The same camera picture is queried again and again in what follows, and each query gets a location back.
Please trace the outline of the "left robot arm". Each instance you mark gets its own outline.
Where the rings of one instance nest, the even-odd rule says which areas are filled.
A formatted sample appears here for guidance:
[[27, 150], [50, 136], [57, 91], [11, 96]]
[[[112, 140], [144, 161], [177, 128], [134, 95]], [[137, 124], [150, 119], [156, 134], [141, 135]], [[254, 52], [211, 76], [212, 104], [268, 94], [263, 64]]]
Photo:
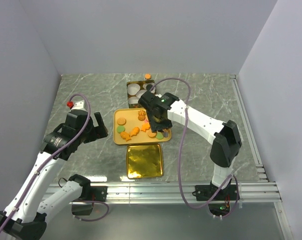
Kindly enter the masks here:
[[18, 194], [0, 211], [0, 230], [20, 240], [39, 240], [51, 219], [75, 200], [104, 203], [106, 187], [93, 190], [88, 178], [79, 174], [47, 199], [43, 199], [49, 185], [80, 144], [87, 144], [108, 136], [99, 112], [94, 113], [98, 125], [94, 126], [86, 110], [71, 110], [66, 120], [46, 135], [35, 165]]

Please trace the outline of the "orange fish cookie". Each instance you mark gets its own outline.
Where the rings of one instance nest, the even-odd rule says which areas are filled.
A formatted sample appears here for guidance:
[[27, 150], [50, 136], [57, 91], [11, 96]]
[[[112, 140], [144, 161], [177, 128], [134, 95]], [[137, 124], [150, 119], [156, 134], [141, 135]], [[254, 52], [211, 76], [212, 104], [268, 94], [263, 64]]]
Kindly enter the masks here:
[[139, 127], [134, 127], [132, 130], [131, 130], [131, 132], [130, 132], [130, 136], [137, 136], [137, 134], [140, 132], [140, 129], [139, 129]]
[[129, 140], [131, 140], [130, 134], [127, 133], [127, 132], [125, 132], [125, 131], [123, 131], [123, 132], [120, 133], [120, 137], [122, 139], [124, 139], [126, 142], [129, 141]]
[[143, 131], [143, 132], [146, 132], [147, 130], [150, 129], [150, 124], [147, 122], [147, 123], [144, 123], [142, 124], [140, 130]]

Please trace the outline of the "gold tin lid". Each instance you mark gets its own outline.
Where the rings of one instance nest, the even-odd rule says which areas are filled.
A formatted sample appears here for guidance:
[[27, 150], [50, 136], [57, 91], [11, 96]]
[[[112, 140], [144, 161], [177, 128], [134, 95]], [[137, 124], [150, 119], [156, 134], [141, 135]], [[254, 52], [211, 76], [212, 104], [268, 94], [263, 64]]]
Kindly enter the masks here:
[[128, 179], [163, 176], [163, 154], [158, 143], [127, 146], [126, 167]]

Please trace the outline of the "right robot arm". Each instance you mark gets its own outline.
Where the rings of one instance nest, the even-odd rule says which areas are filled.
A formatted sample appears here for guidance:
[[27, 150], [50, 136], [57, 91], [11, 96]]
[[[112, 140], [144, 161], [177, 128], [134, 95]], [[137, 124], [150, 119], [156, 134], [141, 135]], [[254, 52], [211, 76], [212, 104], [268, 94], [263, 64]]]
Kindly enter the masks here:
[[237, 124], [232, 120], [223, 122], [209, 117], [168, 92], [157, 96], [147, 91], [138, 103], [146, 110], [152, 131], [164, 132], [176, 122], [184, 126], [184, 134], [190, 129], [211, 144], [210, 159], [214, 163], [214, 171], [209, 195], [217, 200], [227, 199], [233, 160], [242, 146]]

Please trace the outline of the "metal serving tongs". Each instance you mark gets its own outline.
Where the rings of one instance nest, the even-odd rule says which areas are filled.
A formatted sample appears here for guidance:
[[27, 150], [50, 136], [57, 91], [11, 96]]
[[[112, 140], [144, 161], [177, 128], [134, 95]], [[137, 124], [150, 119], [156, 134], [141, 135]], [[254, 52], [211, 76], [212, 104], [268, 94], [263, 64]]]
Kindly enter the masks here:
[[169, 129], [162, 129], [159, 131], [166, 138], [169, 135]]

